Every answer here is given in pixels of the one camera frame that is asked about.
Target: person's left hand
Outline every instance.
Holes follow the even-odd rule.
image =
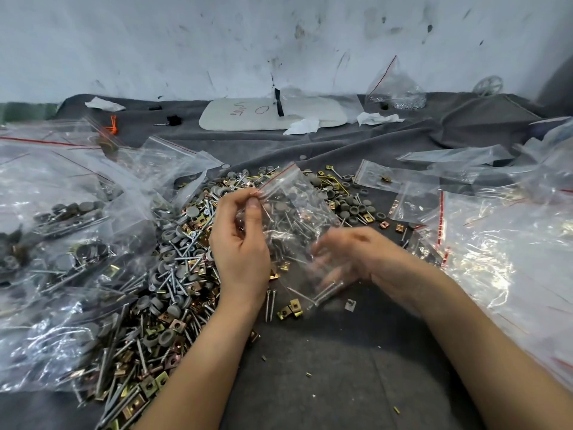
[[[219,200],[209,243],[221,277],[220,304],[247,305],[258,311],[265,300],[270,255],[262,232],[261,203],[254,188],[226,194]],[[245,234],[237,229],[238,209],[245,207]]]

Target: orange zip tie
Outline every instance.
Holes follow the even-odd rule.
[[[104,127],[106,130],[111,132],[111,134],[113,134],[113,135],[116,135],[118,133],[118,126],[116,125],[117,120],[118,120],[118,117],[116,115],[113,115],[111,117],[111,127]]]

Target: green surface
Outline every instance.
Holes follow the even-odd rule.
[[[58,104],[30,104],[28,102],[0,103],[0,124],[49,119],[56,114]]]

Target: dark fabric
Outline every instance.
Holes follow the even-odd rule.
[[[66,100],[57,118],[90,115],[110,125],[110,114],[85,107],[92,95]],[[119,138],[138,147],[157,135],[195,151],[205,150],[232,165],[257,171],[261,165],[298,162],[318,171],[334,165],[341,175],[355,173],[362,159],[404,167],[395,157],[441,147],[487,146],[527,140],[527,125],[539,120],[535,107],[517,97],[478,98],[470,93],[430,93],[427,107],[399,112],[403,123],[370,127],[344,125],[317,133],[213,132],[199,128],[206,101],[110,100],[127,110],[117,113]],[[375,112],[370,105],[367,111]],[[183,119],[178,127],[152,127],[166,116]],[[370,190],[369,198],[387,212],[395,194]],[[394,224],[385,235],[398,241]],[[276,310],[286,294],[277,285]],[[357,301],[344,310],[347,298]],[[423,321],[368,284],[340,296],[302,319],[264,323],[261,339],[248,348],[229,398],[223,429],[481,429],[471,399]],[[71,394],[18,393],[0,396],[3,428],[74,430],[92,428],[100,408],[75,409]]]

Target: fingernail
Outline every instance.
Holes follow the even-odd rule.
[[[261,203],[257,198],[249,198],[247,200],[247,208],[261,208]]]

